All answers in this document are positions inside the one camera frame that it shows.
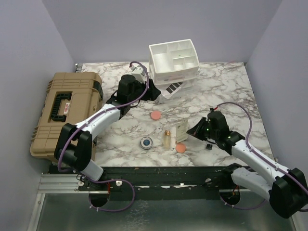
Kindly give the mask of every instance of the red and white label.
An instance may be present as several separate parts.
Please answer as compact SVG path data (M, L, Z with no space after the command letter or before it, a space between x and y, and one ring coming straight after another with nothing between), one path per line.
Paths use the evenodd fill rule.
M69 104L70 104L70 103L66 103L66 104L65 104L65 108L64 108L63 114L67 114L67 113L68 113Z

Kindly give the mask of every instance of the white marble surface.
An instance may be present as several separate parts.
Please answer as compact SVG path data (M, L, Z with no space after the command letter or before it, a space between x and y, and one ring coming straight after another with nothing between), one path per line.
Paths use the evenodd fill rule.
M129 73L128 63L83 64L82 72L93 71L103 80L105 102L117 89L123 74ZM140 102L121 120L113 123L98 136L95 162L102 167L148 167L148 166L227 166L232 163L246 165L217 147L205 149L205 142L189 136L184 142L187 151L179 154L175 149L165 151L162 146L164 129L174 127L188 118L190 128L209 113L209 108L225 101L237 102L248 109L253 119L250 142L260 151L273 158L270 145L258 112L257 104L243 63L200 63L197 84L199 91L170 103ZM150 118L152 110L159 110L158 121ZM244 112L234 105L224 105L230 129L245 135L249 121ZM144 136L152 138L150 150L139 146Z

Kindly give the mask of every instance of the brown plastic case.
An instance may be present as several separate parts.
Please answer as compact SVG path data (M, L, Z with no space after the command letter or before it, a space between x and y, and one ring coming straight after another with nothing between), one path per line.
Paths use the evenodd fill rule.
M34 128L31 155L57 162L53 157L62 126L76 124L101 109L102 80L94 72L56 73L49 82L38 126ZM92 159L96 145L92 146Z

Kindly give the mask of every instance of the gray backdrop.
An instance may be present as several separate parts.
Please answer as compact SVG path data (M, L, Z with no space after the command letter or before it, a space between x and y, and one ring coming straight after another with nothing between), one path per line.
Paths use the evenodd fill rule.
M248 64L248 76L279 162L308 179L308 1L283 0ZM308 227L308 214L305 214Z
M148 61L192 39L200 61L247 62L281 0L43 0L77 63Z
M27 229L47 162L32 158L30 138L48 82L74 63L40 0L0 3L0 230Z

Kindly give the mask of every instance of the beige bottle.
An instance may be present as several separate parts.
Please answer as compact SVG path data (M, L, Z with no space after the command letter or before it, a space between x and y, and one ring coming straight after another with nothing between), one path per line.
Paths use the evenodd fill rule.
M165 130L165 133L164 133L164 149L166 149L166 150L170 149L170 143L171 143L171 132L169 130Z

